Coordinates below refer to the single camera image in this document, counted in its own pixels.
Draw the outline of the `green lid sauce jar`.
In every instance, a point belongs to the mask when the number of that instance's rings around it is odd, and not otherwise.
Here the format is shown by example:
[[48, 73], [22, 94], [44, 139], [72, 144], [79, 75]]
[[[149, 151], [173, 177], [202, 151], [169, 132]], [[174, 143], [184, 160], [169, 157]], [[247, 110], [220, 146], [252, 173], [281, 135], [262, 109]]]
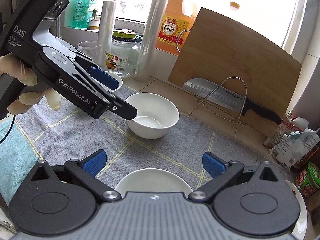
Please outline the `green lid sauce jar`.
[[304, 198], [312, 196], [319, 190], [319, 168], [313, 163], [308, 162], [295, 178], [295, 186]]

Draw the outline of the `green dish soap bottle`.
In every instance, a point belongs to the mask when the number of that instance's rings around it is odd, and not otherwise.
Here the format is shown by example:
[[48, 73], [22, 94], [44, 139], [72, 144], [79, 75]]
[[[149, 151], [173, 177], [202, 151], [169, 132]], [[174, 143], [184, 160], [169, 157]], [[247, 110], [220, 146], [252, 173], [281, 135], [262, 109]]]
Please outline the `green dish soap bottle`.
[[72, 27], [87, 29], [96, 0], [75, 0]]

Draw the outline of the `white seasoning bag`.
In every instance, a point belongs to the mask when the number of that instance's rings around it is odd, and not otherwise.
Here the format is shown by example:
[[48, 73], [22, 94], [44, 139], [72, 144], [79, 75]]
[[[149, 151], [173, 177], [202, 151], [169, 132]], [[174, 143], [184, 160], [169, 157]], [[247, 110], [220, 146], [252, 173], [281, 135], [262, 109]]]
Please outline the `white seasoning bag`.
[[283, 167], [289, 169], [300, 161], [319, 143], [319, 129], [313, 131], [306, 128], [303, 132], [283, 135], [279, 144], [269, 151]]

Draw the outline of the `white bowl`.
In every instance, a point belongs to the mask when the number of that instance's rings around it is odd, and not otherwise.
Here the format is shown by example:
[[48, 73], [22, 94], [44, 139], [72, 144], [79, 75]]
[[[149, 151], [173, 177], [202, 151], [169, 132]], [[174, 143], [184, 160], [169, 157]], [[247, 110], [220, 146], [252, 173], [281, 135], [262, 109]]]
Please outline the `white bowl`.
[[118, 94], [121, 87], [123, 86], [122, 78], [119, 75], [112, 72], [105, 71], [105, 73], [111, 78], [107, 81], [104, 81], [104, 83], [101, 83], [100, 81], [97, 81], [97, 83], [99, 83], [99, 85], [101, 85], [101, 87], [103, 87], [105, 90], [108, 90], [113, 94]]
[[193, 190], [176, 174], [157, 168], [136, 170], [126, 175], [115, 187], [122, 196], [127, 192], [183, 192]]
[[136, 93], [125, 101], [137, 109], [137, 116], [127, 121], [127, 124], [131, 131], [141, 138], [161, 138], [179, 121], [177, 107], [163, 96]]

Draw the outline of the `clear glass mug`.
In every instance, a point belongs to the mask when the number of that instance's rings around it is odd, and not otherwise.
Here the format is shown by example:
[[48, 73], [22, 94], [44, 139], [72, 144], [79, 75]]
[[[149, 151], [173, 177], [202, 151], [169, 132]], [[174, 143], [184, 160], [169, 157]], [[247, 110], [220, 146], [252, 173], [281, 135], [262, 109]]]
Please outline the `clear glass mug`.
[[101, 45], [97, 41], [82, 41], [78, 44], [78, 49], [93, 61], [99, 61]]

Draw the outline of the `glass jar green lid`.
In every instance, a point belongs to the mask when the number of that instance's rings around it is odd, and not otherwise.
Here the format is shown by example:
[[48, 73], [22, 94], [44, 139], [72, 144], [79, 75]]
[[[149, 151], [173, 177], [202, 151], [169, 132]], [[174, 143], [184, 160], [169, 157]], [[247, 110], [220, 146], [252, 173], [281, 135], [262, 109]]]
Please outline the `glass jar green lid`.
[[131, 75], [138, 55], [136, 33], [129, 29], [114, 30], [111, 43], [105, 49], [107, 71], [119, 76]]

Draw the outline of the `red white snack bag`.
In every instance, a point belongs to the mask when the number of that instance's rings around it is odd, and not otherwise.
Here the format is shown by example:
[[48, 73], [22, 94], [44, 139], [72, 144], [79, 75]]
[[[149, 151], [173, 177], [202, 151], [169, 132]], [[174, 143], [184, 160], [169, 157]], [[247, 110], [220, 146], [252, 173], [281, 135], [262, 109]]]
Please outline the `red white snack bag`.
[[308, 120], [297, 117], [294, 119], [283, 119], [281, 124], [278, 126], [277, 130], [275, 131], [274, 135], [272, 137], [267, 138], [265, 142], [263, 143], [264, 146], [268, 148], [272, 148], [274, 145], [277, 145], [280, 143], [282, 137], [284, 135], [290, 135], [291, 132], [302, 132], [304, 129], [306, 129], [309, 125]]

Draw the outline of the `orange cooking wine jug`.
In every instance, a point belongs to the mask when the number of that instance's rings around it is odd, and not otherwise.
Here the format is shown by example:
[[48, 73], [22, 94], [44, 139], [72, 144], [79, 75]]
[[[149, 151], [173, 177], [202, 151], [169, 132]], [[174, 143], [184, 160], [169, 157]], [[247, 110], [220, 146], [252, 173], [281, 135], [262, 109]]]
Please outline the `orange cooking wine jug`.
[[168, 0], [156, 39], [156, 48], [178, 55], [197, 16], [194, 0]]

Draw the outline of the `tall plastic wrap roll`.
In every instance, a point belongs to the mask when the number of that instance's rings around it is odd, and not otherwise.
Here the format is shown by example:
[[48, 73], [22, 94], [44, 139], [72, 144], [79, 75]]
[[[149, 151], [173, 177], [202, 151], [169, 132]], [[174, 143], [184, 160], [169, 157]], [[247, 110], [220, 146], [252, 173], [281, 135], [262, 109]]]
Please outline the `tall plastic wrap roll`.
[[149, 77], [156, 37], [167, 2], [168, 0], [152, 0], [136, 63], [135, 79], [137, 81], [146, 81]]

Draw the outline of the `small potted plant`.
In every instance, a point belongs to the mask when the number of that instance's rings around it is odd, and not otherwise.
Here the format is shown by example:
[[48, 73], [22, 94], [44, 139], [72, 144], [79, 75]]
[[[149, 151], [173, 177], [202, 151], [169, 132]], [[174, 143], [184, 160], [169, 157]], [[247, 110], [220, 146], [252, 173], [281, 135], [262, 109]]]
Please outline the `small potted plant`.
[[88, 30], [98, 30], [99, 25], [100, 25], [100, 17], [98, 16], [98, 10], [93, 9], [87, 29]]

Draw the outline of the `bamboo cutting board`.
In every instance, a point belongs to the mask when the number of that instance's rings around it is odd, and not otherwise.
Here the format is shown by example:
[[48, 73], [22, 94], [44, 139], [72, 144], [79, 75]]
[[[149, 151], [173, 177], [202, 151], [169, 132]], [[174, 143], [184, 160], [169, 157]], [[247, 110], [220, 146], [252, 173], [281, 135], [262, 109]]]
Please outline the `bamboo cutting board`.
[[284, 117], [302, 65], [249, 27], [201, 8], [168, 81], [181, 87], [200, 77]]

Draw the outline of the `grey blue kitchen towel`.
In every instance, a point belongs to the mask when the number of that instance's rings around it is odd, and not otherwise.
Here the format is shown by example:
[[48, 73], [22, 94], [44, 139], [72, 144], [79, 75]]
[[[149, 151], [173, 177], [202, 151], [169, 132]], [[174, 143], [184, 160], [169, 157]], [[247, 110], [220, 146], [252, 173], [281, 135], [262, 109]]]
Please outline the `grey blue kitchen towel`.
[[15, 119], [1, 122], [1, 195], [9, 202], [32, 166], [41, 159], [61, 165], [83, 159], [103, 149], [107, 163], [98, 179], [114, 187], [123, 177], [142, 168], [160, 168], [184, 179], [195, 189], [210, 179], [202, 167], [202, 155], [209, 151], [224, 160], [239, 160], [256, 166], [270, 155], [260, 139], [239, 126], [224, 122], [208, 109], [192, 111], [195, 99], [178, 93], [171, 97], [182, 112], [178, 123], [155, 140], [136, 136], [127, 122], [106, 112], [95, 120], [67, 100], [58, 111], [46, 100]]

